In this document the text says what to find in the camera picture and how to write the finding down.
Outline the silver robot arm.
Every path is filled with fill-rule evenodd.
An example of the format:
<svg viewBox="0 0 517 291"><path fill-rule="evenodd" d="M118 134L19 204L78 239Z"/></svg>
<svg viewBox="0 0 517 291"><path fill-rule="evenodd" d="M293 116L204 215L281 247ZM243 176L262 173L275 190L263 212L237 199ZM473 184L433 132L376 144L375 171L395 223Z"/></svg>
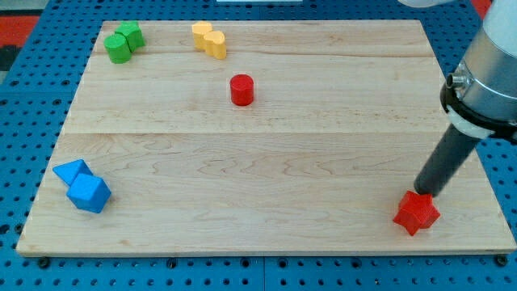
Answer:
<svg viewBox="0 0 517 291"><path fill-rule="evenodd" d="M461 133L516 141L516 0L495 0L440 101Z"/></svg>

